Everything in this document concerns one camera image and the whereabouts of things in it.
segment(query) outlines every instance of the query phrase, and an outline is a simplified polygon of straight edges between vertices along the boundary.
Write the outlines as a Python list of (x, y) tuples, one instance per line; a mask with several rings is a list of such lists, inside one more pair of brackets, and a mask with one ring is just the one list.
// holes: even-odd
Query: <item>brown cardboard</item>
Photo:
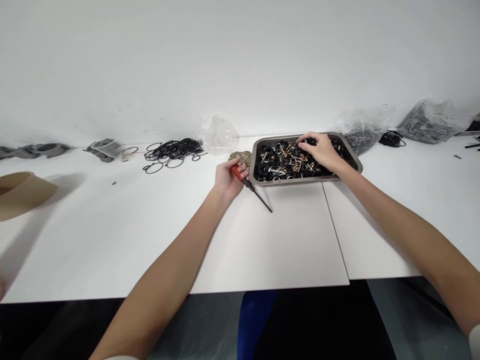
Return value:
[(33, 172), (0, 177), (0, 222), (16, 218), (50, 199), (58, 186)]

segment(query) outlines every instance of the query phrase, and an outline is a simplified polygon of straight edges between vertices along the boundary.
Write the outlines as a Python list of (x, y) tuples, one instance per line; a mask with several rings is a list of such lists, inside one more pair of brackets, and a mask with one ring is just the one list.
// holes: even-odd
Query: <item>clear plastic bag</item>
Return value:
[(211, 155), (230, 153), (239, 144), (239, 135), (234, 125), (219, 115), (212, 115), (202, 128), (201, 147)]
[(340, 115), (335, 131), (345, 137), (355, 154), (361, 155), (388, 130), (395, 112), (393, 106), (350, 109)]
[(471, 123), (471, 117), (456, 116), (451, 100), (436, 103), (431, 99), (423, 99), (408, 113), (398, 133), (408, 139), (438, 144), (465, 131)]

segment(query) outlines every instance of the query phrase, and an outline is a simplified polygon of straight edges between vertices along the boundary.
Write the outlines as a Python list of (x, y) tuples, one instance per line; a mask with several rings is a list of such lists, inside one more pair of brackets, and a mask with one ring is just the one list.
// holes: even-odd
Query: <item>person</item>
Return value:
[[(307, 138), (315, 139), (317, 145), (302, 142)], [(335, 152), (327, 135), (308, 132), (296, 142), (341, 178), (398, 250), (434, 286), (461, 331), (469, 336), (473, 358), (480, 359), (477, 269), (435, 227), (351, 168)], [(132, 289), (91, 360), (148, 356), (188, 295), (217, 223), (243, 188), (229, 171), (234, 165), (239, 166), (242, 178), (248, 177), (248, 168), (240, 158), (217, 166), (215, 184), (205, 201)]]

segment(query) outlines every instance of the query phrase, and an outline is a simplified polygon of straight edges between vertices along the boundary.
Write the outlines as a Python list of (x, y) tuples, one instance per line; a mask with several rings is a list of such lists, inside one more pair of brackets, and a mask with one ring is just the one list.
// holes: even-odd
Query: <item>white tabletop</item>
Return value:
[[(480, 152), (465, 149), (477, 141), (405, 141), (400, 148), (376, 144), (361, 155), (363, 175), (435, 226), (480, 270)], [(323, 188), (350, 279), (419, 275), (344, 183), (324, 182)]]
[[(257, 139), (241, 139), (238, 150)], [(0, 176), (33, 171), (59, 185), (44, 205), (0, 222), (2, 303), (127, 296), (198, 209), (226, 159), (205, 155), (150, 175), (142, 154), (103, 163), (75, 149), (0, 161)], [(322, 185), (256, 188), (273, 214), (244, 188), (212, 237), (192, 293), (348, 284)]]

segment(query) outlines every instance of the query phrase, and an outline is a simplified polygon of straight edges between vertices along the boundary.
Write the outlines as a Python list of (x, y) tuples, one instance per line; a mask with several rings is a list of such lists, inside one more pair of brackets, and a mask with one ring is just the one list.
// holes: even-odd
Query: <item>screwdriver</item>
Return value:
[(242, 175), (239, 171), (239, 167), (237, 165), (234, 165), (230, 168), (231, 172), (233, 173), (233, 175), (235, 175), (235, 177), (240, 180), (242, 183), (245, 184), (245, 186), (247, 188), (249, 188), (259, 199), (260, 201), (263, 203), (263, 205), (266, 206), (266, 208), (268, 209), (269, 212), (273, 213), (272, 209), (269, 208), (269, 206), (265, 203), (265, 201), (260, 197), (260, 195), (255, 191), (254, 187), (252, 186), (252, 183), (250, 181), (247, 180), (246, 177), (242, 178)]

